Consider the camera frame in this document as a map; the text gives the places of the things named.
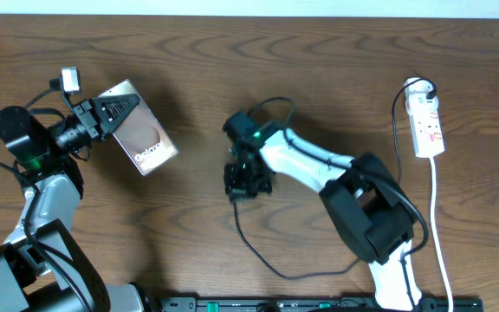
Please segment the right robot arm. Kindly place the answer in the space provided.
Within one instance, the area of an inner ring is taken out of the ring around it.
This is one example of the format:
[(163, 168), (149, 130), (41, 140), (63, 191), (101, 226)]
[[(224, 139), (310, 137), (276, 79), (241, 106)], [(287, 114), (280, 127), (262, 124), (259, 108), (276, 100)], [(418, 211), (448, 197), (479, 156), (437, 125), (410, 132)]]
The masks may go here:
[(272, 192), (280, 173), (318, 194), (338, 235), (368, 264), (381, 309), (417, 311), (422, 293), (414, 281), (413, 226), (425, 220), (379, 158), (358, 158), (311, 144), (286, 125), (257, 125), (237, 112), (223, 126), (234, 163), (224, 168), (225, 193), (236, 205)]

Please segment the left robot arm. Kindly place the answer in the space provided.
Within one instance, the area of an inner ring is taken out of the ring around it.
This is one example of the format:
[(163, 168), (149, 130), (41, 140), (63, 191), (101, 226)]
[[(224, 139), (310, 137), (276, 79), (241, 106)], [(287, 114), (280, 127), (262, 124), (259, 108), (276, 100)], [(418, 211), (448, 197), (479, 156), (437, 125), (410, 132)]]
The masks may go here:
[(53, 108), (0, 111), (0, 140), (26, 204), (0, 246), (1, 311), (150, 311), (135, 283), (107, 285), (70, 228), (83, 197), (78, 153), (112, 134), (139, 105), (136, 94), (84, 100), (51, 127), (36, 118)]

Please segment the white power strip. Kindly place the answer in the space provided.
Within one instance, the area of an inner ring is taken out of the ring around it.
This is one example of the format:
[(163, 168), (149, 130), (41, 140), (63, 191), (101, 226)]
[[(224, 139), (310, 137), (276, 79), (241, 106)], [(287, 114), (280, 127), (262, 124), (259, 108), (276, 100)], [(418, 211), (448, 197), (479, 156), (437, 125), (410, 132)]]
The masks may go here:
[(428, 159), (444, 152), (435, 86), (426, 79), (405, 81), (405, 110), (409, 115), (415, 155)]

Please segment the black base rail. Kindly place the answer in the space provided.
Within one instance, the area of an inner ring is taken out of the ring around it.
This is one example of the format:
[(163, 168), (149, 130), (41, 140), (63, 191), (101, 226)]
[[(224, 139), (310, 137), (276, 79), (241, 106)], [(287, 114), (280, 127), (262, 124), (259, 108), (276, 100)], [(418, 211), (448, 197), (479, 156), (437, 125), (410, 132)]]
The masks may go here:
[[(256, 312), (256, 311), (396, 311), (382, 309), (372, 297), (346, 296), (342, 298), (194, 298), (169, 297), (159, 299), (160, 311), (167, 312)], [(423, 298), (415, 311), (448, 311), (447, 302), (437, 298)], [(483, 312), (480, 299), (460, 299), (453, 311)]]

